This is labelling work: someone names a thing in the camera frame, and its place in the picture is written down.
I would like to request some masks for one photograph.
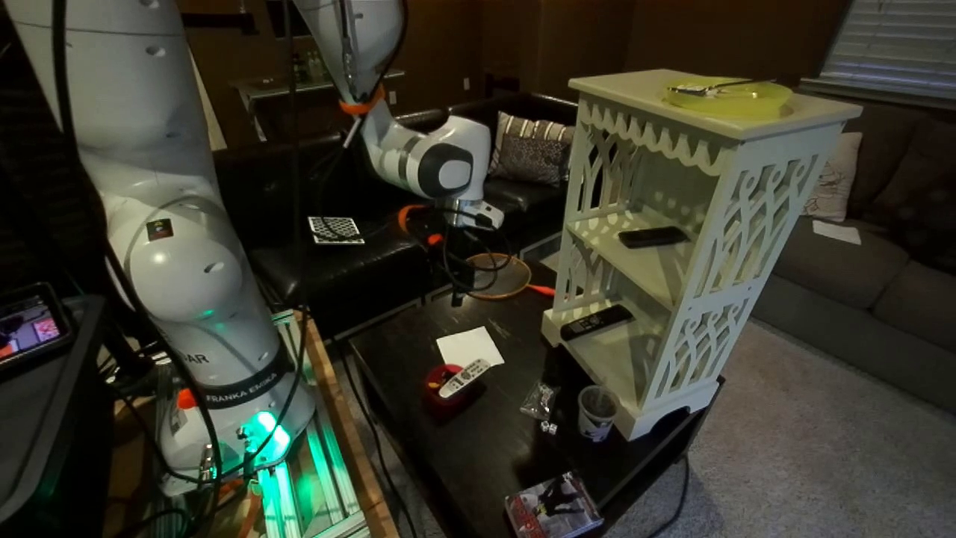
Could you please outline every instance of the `carpet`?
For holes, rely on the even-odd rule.
[[[956,418],[751,322],[662,536],[956,536]],[[673,467],[610,538],[673,518]]]

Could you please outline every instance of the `white card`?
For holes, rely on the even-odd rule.
[[[468,333],[452,333],[437,337],[441,361],[444,366],[471,366],[479,360],[485,360],[486,366],[504,366],[497,340],[491,337],[491,333],[485,325],[474,325]]]
[[[858,228],[843,228],[843,225],[830,225],[830,222],[812,222],[812,233],[837,240],[837,242],[860,245],[860,230]]]

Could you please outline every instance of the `white shelf unit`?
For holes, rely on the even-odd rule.
[[[573,79],[576,131],[555,304],[541,333],[619,398],[624,439],[707,406],[780,249],[858,104],[795,97],[780,119],[710,119],[662,103],[686,71]],[[619,230],[689,240],[624,249]],[[633,321],[565,340],[561,325],[624,304]]]

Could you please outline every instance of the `cup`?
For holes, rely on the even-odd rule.
[[[619,412],[615,398],[601,388],[601,387],[585,387],[576,396],[576,431],[589,439],[589,443],[603,443],[612,418]]]

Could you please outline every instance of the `window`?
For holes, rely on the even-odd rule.
[[[956,0],[852,0],[810,89],[956,109]]]

